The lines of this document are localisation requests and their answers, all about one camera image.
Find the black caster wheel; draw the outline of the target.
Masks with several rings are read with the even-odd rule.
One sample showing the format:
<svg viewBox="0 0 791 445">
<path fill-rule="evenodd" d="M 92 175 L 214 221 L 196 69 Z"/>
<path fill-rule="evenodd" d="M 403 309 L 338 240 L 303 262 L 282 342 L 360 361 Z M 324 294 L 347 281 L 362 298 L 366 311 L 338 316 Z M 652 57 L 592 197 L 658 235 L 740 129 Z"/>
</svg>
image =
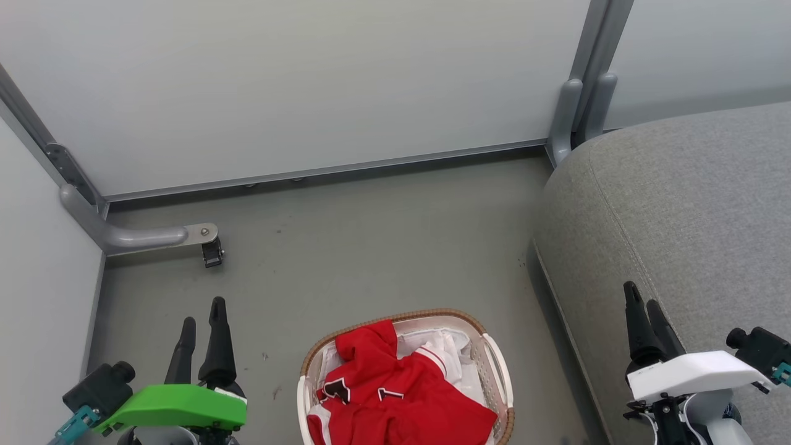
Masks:
<svg viewBox="0 0 791 445">
<path fill-rule="evenodd" d="M 222 265 L 225 250 L 221 246 L 220 238 L 216 237 L 211 242 L 201 244 L 201 255 L 203 255 L 205 268 Z"/>
</svg>

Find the grey fabric sofa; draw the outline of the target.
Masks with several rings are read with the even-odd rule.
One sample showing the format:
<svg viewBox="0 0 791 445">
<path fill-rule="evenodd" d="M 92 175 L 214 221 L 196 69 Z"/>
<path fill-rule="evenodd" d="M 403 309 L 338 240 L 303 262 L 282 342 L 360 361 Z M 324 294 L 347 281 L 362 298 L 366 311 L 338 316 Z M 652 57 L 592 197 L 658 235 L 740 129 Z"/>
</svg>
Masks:
<svg viewBox="0 0 791 445">
<path fill-rule="evenodd" d="M 735 328 L 791 342 L 791 102 L 661 119 L 591 139 L 551 174 L 532 240 L 611 445 L 626 420 L 624 282 L 687 352 Z"/>
</svg>

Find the grey partition bottom rail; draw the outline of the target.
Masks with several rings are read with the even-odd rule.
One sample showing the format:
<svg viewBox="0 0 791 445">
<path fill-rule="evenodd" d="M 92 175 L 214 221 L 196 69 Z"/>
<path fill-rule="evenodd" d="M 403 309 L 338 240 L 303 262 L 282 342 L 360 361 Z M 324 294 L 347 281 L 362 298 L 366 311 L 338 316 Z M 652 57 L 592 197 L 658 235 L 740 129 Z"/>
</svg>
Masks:
<svg viewBox="0 0 791 445">
<path fill-rule="evenodd" d="M 93 335 L 96 326 L 96 316 L 99 307 L 99 299 L 101 298 L 102 281 L 104 276 L 106 259 L 107 259 L 106 254 L 102 253 L 101 260 L 99 261 L 99 266 L 97 270 L 95 291 L 94 291 L 93 299 L 91 300 L 90 317 L 88 318 L 88 327 L 87 327 L 87 341 L 85 342 L 85 348 L 81 362 L 81 371 L 80 371 L 81 378 L 85 377 L 85 375 L 88 374 L 88 367 L 90 367 L 91 343 L 93 343 Z"/>
<path fill-rule="evenodd" d="M 547 138 L 531 139 L 517 143 L 505 143 L 464 150 L 449 150 L 437 154 L 407 156 L 403 158 L 385 159 L 380 161 L 370 161 L 369 163 L 345 164 L 344 166 L 325 167 L 317 169 L 299 170 L 295 172 L 285 172 L 285 174 L 268 174 L 263 176 L 244 177 L 229 180 L 209 181 L 195 185 L 181 185 L 170 188 L 160 188 L 140 192 L 118 193 L 105 195 L 104 199 L 108 203 L 153 199 L 164 195 L 180 195 L 185 193 L 203 192 L 206 190 L 226 189 L 234 187 L 246 187 L 260 183 L 269 183 L 280 180 L 300 179 L 304 177 L 324 176 L 328 174 L 345 174 L 357 170 L 367 170 L 376 168 L 389 168 L 401 166 L 402 164 L 432 163 L 432 161 L 445 161 L 447 159 L 468 158 L 478 155 L 488 155 L 509 150 L 532 149 L 543 147 L 548 142 Z"/>
</svg>

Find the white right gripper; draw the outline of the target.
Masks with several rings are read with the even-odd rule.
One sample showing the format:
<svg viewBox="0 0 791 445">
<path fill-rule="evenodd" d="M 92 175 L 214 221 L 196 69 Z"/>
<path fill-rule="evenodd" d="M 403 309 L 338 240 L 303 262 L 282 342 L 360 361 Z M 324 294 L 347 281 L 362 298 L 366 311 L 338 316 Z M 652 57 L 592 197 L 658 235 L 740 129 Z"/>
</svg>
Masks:
<svg viewBox="0 0 791 445">
<path fill-rule="evenodd" d="M 769 378 L 728 352 L 686 354 L 661 305 L 650 300 L 646 304 L 646 313 L 645 301 L 637 285 L 627 281 L 622 287 L 629 366 L 644 367 L 627 375 L 633 400 L 652 405 L 663 398 L 722 391 L 753 383 L 771 390 L 773 383 Z"/>
</svg>

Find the white garment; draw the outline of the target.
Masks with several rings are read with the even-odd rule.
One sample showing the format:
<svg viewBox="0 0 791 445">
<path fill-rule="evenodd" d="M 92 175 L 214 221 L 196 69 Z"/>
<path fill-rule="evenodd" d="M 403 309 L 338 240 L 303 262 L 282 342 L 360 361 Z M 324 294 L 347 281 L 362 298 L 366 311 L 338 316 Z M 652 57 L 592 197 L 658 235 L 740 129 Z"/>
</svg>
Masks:
<svg viewBox="0 0 791 445">
<path fill-rule="evenodd" d="M 398 335 L 391 320 L 342 333 L 334 340 L 316 390 L 320 402 L 376 406 L 389 399 L 450 404 L 464 397 L 486 405 L 471 341 L 461 332 L 428 329 Z"/>
</svg>

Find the grey tubular partition foot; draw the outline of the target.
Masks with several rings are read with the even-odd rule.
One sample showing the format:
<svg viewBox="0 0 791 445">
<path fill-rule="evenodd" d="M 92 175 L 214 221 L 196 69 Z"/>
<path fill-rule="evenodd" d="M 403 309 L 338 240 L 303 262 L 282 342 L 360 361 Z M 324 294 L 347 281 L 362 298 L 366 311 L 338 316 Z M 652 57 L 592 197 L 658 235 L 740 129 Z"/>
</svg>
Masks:
<svg viewBox="0 0 791 445">
<path fill-rule="evenodd" d="M 99 212 L 79 194 L 73 185 L 61 186 L 59 199 L 63 208 L 107 256 L 204 245 L 219 239 L 219 230 L 214 223 L 143 230 L 114 226 L 102 219 Z"/>
</svg>

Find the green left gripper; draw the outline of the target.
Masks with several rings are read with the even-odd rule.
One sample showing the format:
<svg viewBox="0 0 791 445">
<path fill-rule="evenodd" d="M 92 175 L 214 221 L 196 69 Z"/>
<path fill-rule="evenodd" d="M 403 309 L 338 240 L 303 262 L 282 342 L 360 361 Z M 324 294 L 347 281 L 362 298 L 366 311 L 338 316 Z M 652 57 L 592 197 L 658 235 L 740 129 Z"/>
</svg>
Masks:
<svg viewBox="0 0 791 445">
<path fill-rule="evenodd" d="M 215 428 L 237 431 L 246 425 L 248 404 L 235 382 L 234 344 L 226 301 L 214 297 L 209 313 L 210 335 L 206 357 L 198 370 L 204 386 L 189 385 L 195 351 L 196 322 L 184 318 L 167 367 L 166 385 L 151 385 L 136 392 L 108 419 L 93 427 L 94 433 L 126 427 Z"/>
</svg>

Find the red and white shirt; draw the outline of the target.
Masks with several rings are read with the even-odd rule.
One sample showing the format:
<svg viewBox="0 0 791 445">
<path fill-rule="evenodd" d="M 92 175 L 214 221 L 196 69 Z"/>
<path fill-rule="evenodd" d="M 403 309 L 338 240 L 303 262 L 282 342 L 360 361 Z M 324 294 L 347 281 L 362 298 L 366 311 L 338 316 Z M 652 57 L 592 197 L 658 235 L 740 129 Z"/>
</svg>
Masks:
<svg viewBox="0 0 791 445">
<path fill-rule="evenodd" d="M 486 445 L 497 413 L 462 394 L 450 404 L 389 399 L 344 405 L 329 399 L 308 412 L 315 445 Z"/>
</svg>

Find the white laundry basket brown rim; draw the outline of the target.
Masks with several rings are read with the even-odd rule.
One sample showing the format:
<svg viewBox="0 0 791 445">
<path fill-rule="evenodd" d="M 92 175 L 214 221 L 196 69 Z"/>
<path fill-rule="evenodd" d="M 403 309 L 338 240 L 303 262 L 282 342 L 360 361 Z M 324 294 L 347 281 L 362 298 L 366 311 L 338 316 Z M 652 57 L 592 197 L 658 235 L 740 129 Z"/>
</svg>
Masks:
<svg viewBox="0 0 791 445">
<path fill-rule="evenodd" d="M 398 313 L 387 318 L 392 321 L 398 336 L 412 336 L 413 333 L 429 331 L 449 331 L 466 335 L 469 362 L 475 364 L 484 404 L 497 413 L 497 422 L 486 445 L 508 445 L 515 426 L 514 391 L 505 357 L 486 328 L 469 313 L 452 308 Z M 334 340 L 341 334 L 375 322 L 378 319 L 328 333 L 307 352 L 297 383 L 297 417 L 304 445 L 315 445 L 309 434 L 307 416 L 309 409 L 319 403 L 317 389 L 324 382 L 327 373 L 340 365 L 339 360 L 332 361 L 327 357 L 328 351 L 334 349 Z"/>
</svg>

